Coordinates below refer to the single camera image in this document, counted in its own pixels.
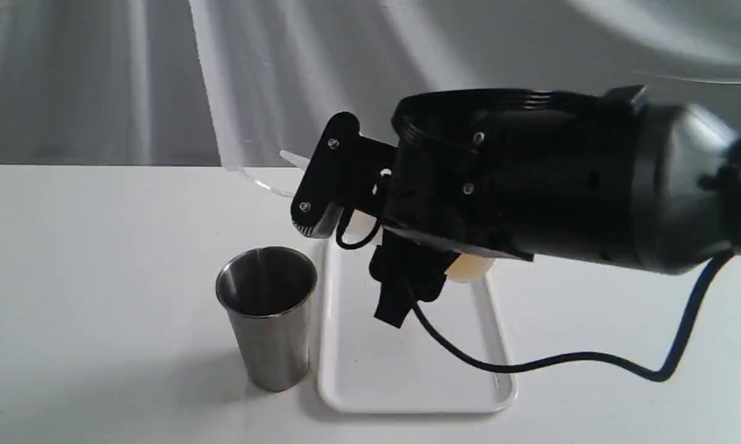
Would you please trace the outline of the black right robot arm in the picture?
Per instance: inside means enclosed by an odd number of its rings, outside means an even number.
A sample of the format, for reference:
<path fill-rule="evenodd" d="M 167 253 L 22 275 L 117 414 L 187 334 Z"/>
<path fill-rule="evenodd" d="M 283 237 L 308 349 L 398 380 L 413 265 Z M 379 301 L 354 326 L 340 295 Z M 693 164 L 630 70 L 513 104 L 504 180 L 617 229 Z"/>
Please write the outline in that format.
<path fill-rule="evenodd" d="M 308 238 L 376 219 L 374 317 L 401 327 L 460 255 L 566 258 L 681 274 L 741 255 L 741 135 L 697 105 L 523 88 L 399 101 L 395 146 L 329 119 L 290 206 Z"/>

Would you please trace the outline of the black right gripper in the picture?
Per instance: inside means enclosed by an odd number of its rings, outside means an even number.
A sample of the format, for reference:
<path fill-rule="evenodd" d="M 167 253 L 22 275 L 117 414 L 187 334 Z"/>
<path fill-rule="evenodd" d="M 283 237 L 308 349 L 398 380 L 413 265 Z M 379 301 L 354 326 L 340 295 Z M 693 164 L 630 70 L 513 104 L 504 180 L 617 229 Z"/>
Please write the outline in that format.
<path fill-rule="evenodd" d="M 398 151 L 363 137 L 353 113 L 336 113 L 295 191 L 293 225 L 325 239 L 346 210 L 374 218 L 383 211 L 385 227 L 441 249 L 383 231 L 369 264 L 381 284 L 374 317 L 398 329 L 416 302 L 441 295 L 459 256 L 443 250 L 637 263 L 631 191 L 646 92 L 408 96 L 392 117 Z M 382 171 L 392 168 L 388 191 Z"/>

